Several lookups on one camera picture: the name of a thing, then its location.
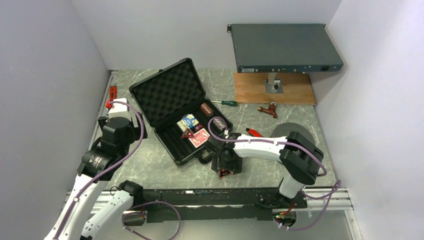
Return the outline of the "red all-in triangle button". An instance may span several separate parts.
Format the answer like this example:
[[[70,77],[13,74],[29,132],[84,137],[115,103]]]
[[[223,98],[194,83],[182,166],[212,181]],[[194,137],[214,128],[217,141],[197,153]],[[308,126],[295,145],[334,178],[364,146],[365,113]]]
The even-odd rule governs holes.
[[[228,177],[232,174],[233,174],[233,172],[230,171],[230,170],[221,169],[218,172],[218,177],[219,177],[219,179],[222,179],[222,178]]]

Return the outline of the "red playing card deck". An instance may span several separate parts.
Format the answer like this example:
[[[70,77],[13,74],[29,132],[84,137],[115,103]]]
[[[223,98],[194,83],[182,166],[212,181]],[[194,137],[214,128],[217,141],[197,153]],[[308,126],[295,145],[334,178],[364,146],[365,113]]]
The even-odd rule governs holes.
[[[209,138],[210,134],[204,128],[202,128],[196,132],[193,137],[189,137],[188,139],[195,148],[198,148],[202,144],[206,143]]]

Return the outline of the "poker chip roll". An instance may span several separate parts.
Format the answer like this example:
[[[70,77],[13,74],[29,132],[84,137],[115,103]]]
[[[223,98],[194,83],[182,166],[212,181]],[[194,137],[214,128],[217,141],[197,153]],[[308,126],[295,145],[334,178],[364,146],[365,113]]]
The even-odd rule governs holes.
[[[207,103],[201,104],[200,109],[207,117],[212,117],[214,115],[213,109]]]
[[[212,123],[219,131],[225,131],[227,129],[227,124],[225,120],[221,117],[214,118],[212,120]]]

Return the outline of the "blue playing card deck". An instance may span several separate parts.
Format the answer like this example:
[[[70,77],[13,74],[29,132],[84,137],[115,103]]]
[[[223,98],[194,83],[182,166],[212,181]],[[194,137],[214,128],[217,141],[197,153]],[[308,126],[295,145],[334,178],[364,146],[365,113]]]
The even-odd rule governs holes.
[[[192,132],[195,132],[199,121],[193,114],[186,114],[176,124],[183,132],[186,129],[190,129]]]

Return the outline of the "black foam-lined carrying case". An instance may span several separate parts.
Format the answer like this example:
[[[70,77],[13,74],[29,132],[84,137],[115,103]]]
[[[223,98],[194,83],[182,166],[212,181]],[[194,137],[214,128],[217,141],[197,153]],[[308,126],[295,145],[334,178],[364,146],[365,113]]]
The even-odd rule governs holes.
[[[213,117],[221,117],[228,129],[233,128],[230,120],[206,97],[206,91],[191,58],[184,58],[147,78],[132,84],[129,92],[153,128],[155,135],[165,147],[174,163],[185,165],[193,158],[202,164],[212,160],[205,144],[194,147],[189,138],[182,138],[183,131],[177,122],[184,115],[193,114],[208,133],[223,135],[214,124],[208,128]],[[207,103],[214,111],[212,117],[200,109]]]

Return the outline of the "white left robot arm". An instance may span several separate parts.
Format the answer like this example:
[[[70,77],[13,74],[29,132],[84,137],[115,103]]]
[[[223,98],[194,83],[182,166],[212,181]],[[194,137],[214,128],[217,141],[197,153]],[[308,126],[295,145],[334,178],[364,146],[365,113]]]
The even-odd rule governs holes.
[[[102,136],[82,156],[69,199],[47,234],[47,240],[98,240],[124,211],[137,210],[144,203],[143,187],[126,180],[111,199],[92,214],[114,172],[134,153],[129,150],[130,145],[147,137],[139,112],[132,118],[128,111],[119,111],[99,121]]]

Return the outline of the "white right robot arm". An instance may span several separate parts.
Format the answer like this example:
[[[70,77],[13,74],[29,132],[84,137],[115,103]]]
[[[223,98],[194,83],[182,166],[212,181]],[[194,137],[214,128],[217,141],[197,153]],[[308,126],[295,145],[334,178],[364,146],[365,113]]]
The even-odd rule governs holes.
[[[317,177],[327,174],[322,163],[323,152],[296,131],[287,136],[268,138],[241,133],[222,138],[212,134],[205,145],[214,153],[217,170],[235,173],[244,158],[274,160],[283,165],[289,176],[281,180],[275,194],[276,203],[282,208],[289,207],[303,187],[314,185]]]

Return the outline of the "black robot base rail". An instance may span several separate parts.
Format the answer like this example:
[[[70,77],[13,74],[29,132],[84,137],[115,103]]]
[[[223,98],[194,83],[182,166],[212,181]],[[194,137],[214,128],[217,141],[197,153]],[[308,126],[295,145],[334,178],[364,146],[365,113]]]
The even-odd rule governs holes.
[[[136,211],[147,223],[182,220],[273,220],[277,210],[305,209],[301,193],[294,199],[278,195],[277,187],[144,189],[134,197]]]

